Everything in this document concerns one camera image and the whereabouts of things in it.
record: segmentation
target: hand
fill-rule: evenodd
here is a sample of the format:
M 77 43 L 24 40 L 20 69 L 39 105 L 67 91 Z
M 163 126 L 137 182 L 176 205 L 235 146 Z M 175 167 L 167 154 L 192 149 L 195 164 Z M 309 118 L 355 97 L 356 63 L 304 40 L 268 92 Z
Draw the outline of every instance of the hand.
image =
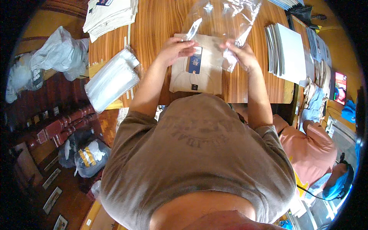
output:
M 228 48 L 230 51 L 232 51 L 238 58 L 238 61 L 242 64 L 245 71 L 250 72 L 255 68 L 259 68 L 259 63 L 253 53 L 252 48 L 247 43 L 244 44 L 242 48 L 238 48 L 234 45 L 234 42 L 235 40 L 228 39 L 225 43 L 220 44 L 220 48 Z
M 183 38 L 169 38 L 161 47 L 156 59 L 161 60 L 167 67 L 176 62 L 179 57 L 190 57 L 195 52 L 194 47 L 199 44 L 193 40 L 181 42 Z

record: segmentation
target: stack of folded shirts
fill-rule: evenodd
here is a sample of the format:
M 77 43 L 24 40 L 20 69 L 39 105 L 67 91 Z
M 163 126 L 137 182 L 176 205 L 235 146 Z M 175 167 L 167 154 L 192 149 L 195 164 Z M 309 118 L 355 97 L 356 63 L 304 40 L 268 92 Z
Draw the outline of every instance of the stack of folded shirts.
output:
M 309 45 L 311 47 L 312 58 L 318 62 L 325 60 L 329 67 L 332 67 L 330 49 L 326 43 L 320 38 L 316 32 L 310 28 L 306 28 L 308 34 Z
M 268 72 L 299 84 L 306 79 L 304 48 L 300 34 L 277 23 L 265 27 Z
M 284 10 L 288 10 L 292 8 L 294 5 L 297 5 L 298 3 L 304 6 L 303 0 L 268 0 L 268 1 L 272 2 L 278 7 L 281 7 Z
M 91 42 L 118 27 L 134 23 L 138 0 L 90 0 L 83 32 Z

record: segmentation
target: black cable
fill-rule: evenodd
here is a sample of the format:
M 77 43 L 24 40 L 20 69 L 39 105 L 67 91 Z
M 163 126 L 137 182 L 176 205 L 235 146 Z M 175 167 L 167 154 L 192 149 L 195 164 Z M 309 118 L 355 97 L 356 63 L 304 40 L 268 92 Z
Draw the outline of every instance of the black cable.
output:
M 302 187 L 300 187 L 299 185 L 297 185 L 297 187 L 298 187 L 298 188 L 300 188 L 301 190 L 304 190 L 305 192 L 309 193 L 310 195 L 314 196 L 315 198 L 318 198 L 318 199 L 321 199 L 321 200 L 324 200 L 324 201 L 332 201 L 332 200 L 334 200 L 334 199 L 339 198 L 339 197 L 335 197 L 335 198 L 333 198 L 332 200 L 326 200 L 326 199 L 323 199 L 323 198 L 321 198 L 321 197 L 317 197 L 317 196 L 313 195 L 313 193 L 311 193 L 311 192 L 307 191 L 305 188 L 302 188 Z

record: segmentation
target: white folded shirt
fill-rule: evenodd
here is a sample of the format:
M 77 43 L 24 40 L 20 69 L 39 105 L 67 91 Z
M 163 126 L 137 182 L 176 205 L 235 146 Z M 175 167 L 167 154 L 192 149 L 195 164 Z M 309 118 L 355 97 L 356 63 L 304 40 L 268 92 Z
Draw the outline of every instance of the white folded shirt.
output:
M 83 26 L 83 31 L 89 33 L 91 42 L 109 31 L 135 21 L 138 0 L 112 0 L 109 6 L 96 3 L 98 0 L 88 2 L 88 13 Z

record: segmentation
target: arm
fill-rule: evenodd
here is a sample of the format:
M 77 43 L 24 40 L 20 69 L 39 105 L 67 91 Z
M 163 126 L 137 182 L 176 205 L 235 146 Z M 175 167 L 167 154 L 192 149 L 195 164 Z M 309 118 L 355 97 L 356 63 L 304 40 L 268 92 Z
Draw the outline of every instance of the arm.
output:
M 304 129 L 304 132 L 307 134 L 307 130 L 308 130 L 308 125 L 314 125 L 314 121 L 311 121 L 311 120 L 305 120 L 303 122 L 303 129 Z
M 192 56 L 194 46 L 197 45 L 194 41 L 180 42 L 181 40 L 182 38 L 173 37 L 163 44 L 134 95 L 129 108 L 130 112 L 137 111 L 155 117 L 167 67 L 179 57 Z
M 261 67 L 248 44 L 238 48 L 233 43 L 233 40 L 228 40 L 221 47 L 234 52 L 248 73 L 248 125 L 254 130 L 261 126 L 272 125 L 271 104 Z

